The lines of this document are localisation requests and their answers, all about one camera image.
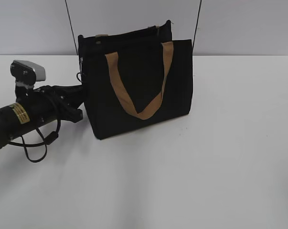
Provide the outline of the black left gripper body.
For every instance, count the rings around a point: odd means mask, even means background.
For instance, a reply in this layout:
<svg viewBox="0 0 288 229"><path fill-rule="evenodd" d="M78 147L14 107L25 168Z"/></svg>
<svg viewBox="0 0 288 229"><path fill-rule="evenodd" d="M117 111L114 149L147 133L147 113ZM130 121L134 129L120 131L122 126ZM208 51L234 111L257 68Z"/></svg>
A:
<svg viewBox="0 0 288 229"><path fill-rule="evenodd" d="M49 85L29 91L27 106L30 124L33 128L39 128L56 121L56 130L60 130L62 95L58 87Z"/></svg>

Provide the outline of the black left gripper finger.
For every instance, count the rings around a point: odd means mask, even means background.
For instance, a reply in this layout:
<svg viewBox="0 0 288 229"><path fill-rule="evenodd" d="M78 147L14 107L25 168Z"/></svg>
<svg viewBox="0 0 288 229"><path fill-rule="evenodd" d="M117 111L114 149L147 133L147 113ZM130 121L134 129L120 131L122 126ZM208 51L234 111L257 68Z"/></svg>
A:
<svg viewBox="0 0 288 229"><path fill-rule="evenodd" d="M86 98L86 92L82 85L55 86L55 93L62 101L72 107L79 107Z"/></svg>
<svg viewBox="0 0 288 229"><path fill-rule="evenodd" d="M60 108L60 119L72 123L77 123L83 120L83 111L81 109L73 108L70 106L62 106Z"/></svg>

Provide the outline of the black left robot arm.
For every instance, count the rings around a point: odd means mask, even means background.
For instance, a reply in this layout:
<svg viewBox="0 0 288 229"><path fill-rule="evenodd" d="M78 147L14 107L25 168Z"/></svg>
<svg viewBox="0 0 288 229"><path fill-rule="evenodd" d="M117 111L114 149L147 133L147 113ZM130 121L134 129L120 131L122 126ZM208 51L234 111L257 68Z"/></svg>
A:
<svg viewBox="0 0 288 229"><path fill-rule="evenodd" d="M79 106L84 98L81 85L47 85L20 92L15 103L0 108L0 149L6 145L25 150L50 145L58 138L62 121L77 123L83 119ZM37 131L42 139L40 143L14 142L31 131Z"/></svg>

